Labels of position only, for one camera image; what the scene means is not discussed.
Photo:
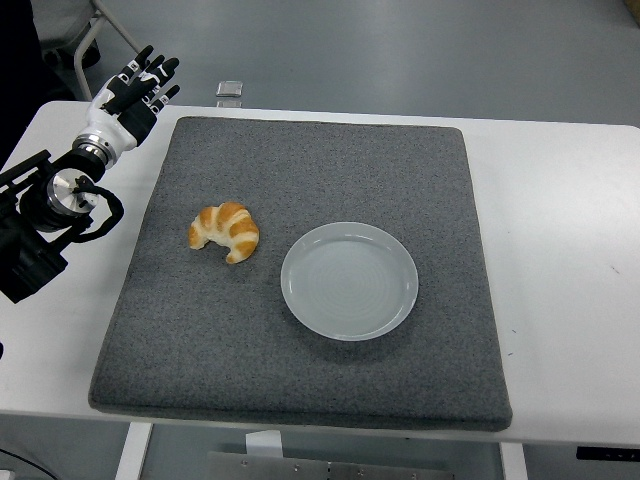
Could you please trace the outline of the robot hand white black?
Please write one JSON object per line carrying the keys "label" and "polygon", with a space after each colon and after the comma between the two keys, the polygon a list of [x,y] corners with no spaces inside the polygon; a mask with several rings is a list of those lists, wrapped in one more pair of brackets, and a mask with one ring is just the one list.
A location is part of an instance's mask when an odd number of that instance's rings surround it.
{"label": "robot hand white black", "polygon": [[76,147],[93,145],[115,162],[144,142],[161,110],[180,90],[168,85],[179,60],[162,55],[151,59],[152,53],[152,46],[145,47],[103,85],[90,103],[87,126],[76,137]]}

